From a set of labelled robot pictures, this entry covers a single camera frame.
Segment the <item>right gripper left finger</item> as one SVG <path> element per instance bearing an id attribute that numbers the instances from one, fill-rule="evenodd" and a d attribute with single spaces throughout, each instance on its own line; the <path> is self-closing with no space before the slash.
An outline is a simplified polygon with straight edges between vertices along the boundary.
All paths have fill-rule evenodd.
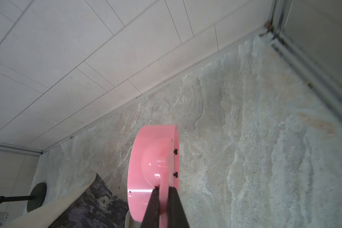
<path id="1" fill-rule="evenodd" d="M 155 187 L 151 193 L 147 209 L 140 228 L 159 228 L 160 200 L 159 189 Z"/>

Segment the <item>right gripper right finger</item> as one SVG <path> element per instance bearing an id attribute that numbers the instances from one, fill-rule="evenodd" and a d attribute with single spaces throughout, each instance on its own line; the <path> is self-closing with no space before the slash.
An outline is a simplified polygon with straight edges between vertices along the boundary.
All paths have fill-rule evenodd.
<path id="1" fill-rule="evenodd" d="M 190 228 L 180 197 L 175 187 L 169 187 L 167 217 L 168 228 Z"/>

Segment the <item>pink alarm clock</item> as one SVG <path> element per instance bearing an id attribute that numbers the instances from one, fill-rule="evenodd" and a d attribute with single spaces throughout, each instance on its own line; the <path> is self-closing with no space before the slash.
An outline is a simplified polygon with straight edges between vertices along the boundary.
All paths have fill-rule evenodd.
<path id="1" fill-rule="evenodd" d="M 169 187 L 179 189 L 179 131 L 176 125 L 147 125 L 138 132 L 129 162 L 127 200 L 135 221 L 143 221 L 154 189 L 159 191 L 159 226 L 166 228 Z"/>

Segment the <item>beige canvas tote bag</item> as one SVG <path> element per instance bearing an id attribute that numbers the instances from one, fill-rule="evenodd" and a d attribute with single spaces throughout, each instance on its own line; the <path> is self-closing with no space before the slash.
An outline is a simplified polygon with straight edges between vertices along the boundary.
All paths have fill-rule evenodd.
<path id="1" fill-rule="evenodd" d="M 5 223 L 3 228 L 128 228 L 126 201 L 95 174 L 88 185 Z"/>

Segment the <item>glitter microphone on stand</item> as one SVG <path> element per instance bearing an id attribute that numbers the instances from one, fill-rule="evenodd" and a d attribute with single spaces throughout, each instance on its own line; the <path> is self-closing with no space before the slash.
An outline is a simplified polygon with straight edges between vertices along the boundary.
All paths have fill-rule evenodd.
<path id="1" fill-rule="evenodd" d="M 47 184 L 38 183 L 27 196 L 0 196 L 0 204 L 8 203 L 8 211 L 0 211 L 0 225 L 41 207 L 47 194 Z"/>

